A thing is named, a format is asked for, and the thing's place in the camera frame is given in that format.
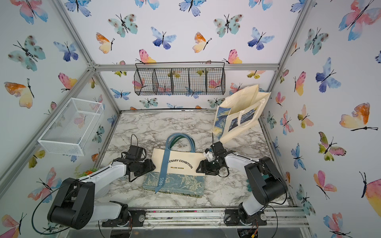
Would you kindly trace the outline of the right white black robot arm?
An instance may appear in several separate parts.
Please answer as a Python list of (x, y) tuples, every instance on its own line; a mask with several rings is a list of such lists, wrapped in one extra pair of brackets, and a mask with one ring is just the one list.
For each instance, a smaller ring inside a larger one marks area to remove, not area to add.
[(203, 155), (205, 159), (196, 169), (199, 174), (220, 176), (220, 170), (225, 168), (227, 172), (235, 169), (247, 175), (251, 195), (238, 206), (238, 209), (225, 211), (225, 215), (230, 218), (226, 218), (224, 223), (227, 226), (266, 225), (267, 222), (262, 219), (265, 208), (288, 192), (286, 182), (272, 159), (269, 157), (252, 159), (239, 155), (235, 151), (226, 150), (220, 141), (205, 149)]

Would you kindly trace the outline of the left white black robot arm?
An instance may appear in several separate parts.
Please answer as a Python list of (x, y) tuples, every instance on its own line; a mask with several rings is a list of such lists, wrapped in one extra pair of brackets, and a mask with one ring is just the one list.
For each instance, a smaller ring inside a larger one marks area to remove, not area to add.
[(80, 230), (88, 223), (111, 222), (112, 227), (133, 227), (133, 216), (127, 204), (116, 201), (96, 203), (96, 197), (108, 193), (109, 185), (124, 176), (129, 182), (152, 172), (156, 166), (146, 157), (146, 149), (130, 145), (127, 152), (114, 159), (108, 166), (80, 178), (68, 178), (49, 192), (56, 197), (47, 214), (47, 220)]

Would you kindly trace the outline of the cream bag blue floral pattern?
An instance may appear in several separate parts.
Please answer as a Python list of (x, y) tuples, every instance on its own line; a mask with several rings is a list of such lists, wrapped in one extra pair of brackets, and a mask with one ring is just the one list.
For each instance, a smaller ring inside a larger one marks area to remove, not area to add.
[(164, 149), (153, 150), (151, 160), (156, 169), (147, 173), (142, 188), (155, 193), (202, 197), (205, 174), (196, 173), (196, 169), (205, 159), (204, 155), (196, 152), (195, 142), (190, 136), (192, 148), (188, 151), (169, 149), (169, 137)]

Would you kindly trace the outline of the cream bag green handles floral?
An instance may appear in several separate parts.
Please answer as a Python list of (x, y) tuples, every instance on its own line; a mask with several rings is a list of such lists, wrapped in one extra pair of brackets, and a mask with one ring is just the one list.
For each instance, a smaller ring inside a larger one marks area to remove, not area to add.
[(192, 141), (188, 135), (186, 135), (186, 134), (174, 134), (174, 135), (169, 137), (169, 149), (173, 149), (175, 144), (182, 139), (185, 139), (189, 143), (190, 148), (192, 148)]

